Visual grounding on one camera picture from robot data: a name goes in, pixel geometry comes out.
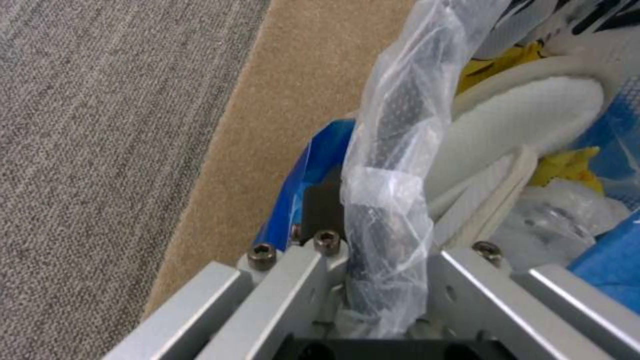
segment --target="gray carpet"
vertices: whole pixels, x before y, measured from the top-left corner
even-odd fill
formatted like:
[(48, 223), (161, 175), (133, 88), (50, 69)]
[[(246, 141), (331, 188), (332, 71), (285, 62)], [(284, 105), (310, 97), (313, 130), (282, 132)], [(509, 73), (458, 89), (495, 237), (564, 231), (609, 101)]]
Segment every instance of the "gray carpet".
[(0, 1), (0, 358), (136, 325), (267, 6)]

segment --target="metal bracket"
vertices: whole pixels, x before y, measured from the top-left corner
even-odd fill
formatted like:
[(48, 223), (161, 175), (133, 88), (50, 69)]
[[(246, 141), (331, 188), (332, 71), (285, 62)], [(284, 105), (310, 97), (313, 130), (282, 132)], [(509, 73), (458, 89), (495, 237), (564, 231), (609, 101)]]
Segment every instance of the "metal bracket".
[(459, 338), (497, 337), (519, 359), (608, 359), (596, 345), (470, 249), (432, 256), (429, 319)]
[(640, 318), (582, 279), (545, 265), (514, 280), (616, 359), (640, 359)]
[(251, 277), (210, 263), (104, 359), (189, 359), (251, 292)]

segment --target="tan carpet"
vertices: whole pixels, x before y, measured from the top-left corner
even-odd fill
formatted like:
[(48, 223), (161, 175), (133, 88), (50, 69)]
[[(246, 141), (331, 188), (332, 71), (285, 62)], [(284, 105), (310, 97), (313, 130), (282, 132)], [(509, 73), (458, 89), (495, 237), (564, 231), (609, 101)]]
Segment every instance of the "tan carpet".
[(233, 265), (309, 138), (358, 107), (412, 0), (272, 0), (152, 289), (153, 312), (210, 261)]

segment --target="bolt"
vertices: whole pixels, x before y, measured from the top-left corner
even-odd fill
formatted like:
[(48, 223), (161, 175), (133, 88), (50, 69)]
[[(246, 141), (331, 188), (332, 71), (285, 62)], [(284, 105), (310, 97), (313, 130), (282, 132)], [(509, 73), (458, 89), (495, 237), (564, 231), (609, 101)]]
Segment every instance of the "bolt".
[(246, 257), (251, 268), (267, 271), (276, 263), (276, 249), (270, 243), (258, 243), (246, 253)]
[(502, 251), (496, 244), (488, 241), (477, 241), (473, 246), (471, 246), (471, 249), (494, 266), (500, 265), (500, 261), (502, 260)]
[(324, 256), (334, 256), (340, 252), (340, 235), (332, 230), (318, 231), (314, 235), (314, 248)]

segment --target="yellow object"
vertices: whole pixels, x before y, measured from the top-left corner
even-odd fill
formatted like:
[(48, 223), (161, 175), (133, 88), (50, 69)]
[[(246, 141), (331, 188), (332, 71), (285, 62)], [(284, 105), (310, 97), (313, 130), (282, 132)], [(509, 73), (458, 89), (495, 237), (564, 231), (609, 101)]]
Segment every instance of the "yellow object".
[(576, 181), (598, 193), (604, 194), (602, 183), (589, 170), (589, 160), (600, 152), (599, 147), (558, 152), (540, 160), (536, 171), (529, 180), (531, 186), (546, 186), (549, 181), (558, 178)]
[(525, 47), (514, 46), (495, 59), (471, 59), (460, 74), (456, 94), (511, 67), (541, 59), (540, 50), (542, 50), (542, 44), (533, 42)]

